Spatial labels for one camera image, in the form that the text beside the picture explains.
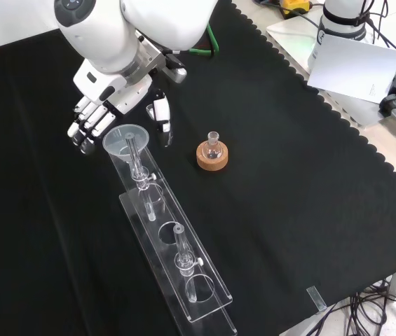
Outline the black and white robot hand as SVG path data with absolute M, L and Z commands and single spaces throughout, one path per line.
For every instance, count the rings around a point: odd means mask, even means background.
M 161 89 L 151 89 L 153 77 L 159 66 L 144 74 L 135 83 L 120 74 L 103 74 L 85 60 L 74 77 L 74 84 L 83 94 L 76 103 L 74 122 L 67 130 L 67 136 L 84 155 L 93 153 L 97 141 L 103 137 L 119 115 L 125 116 L 147 95 L 152 103 L 146 109 L 158 130 L 171 130 L 171 115 L 168 98 Z

